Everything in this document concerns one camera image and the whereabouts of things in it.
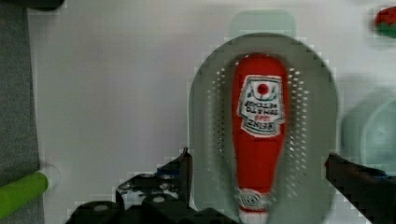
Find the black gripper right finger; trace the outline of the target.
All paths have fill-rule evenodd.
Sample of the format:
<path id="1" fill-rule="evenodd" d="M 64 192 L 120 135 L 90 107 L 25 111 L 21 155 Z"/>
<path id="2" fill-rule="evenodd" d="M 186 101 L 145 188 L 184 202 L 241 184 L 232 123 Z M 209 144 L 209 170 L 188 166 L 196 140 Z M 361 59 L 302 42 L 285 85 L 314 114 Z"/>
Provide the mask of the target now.
<path id="1" fill-rule="evenodd" d="M 327 180 L 373 224 L 395 224 L 395 176 L 330 153 Z"/>

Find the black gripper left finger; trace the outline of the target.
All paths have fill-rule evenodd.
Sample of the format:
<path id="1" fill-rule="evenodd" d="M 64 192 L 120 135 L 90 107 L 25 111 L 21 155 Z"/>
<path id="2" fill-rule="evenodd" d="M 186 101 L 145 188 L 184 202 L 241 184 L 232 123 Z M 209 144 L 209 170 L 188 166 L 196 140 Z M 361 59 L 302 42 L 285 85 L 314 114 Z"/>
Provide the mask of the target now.
<path id="1" fill-rule="evenodd" d="M 148 196 L 169 195 L 183 203 L 191 198 L 192 156 L 187 147 L 175 159 L 154 173 L 142 173 L 121 183 L 116 189 L 116 202 L 124 210 L 141 205 Z"/>

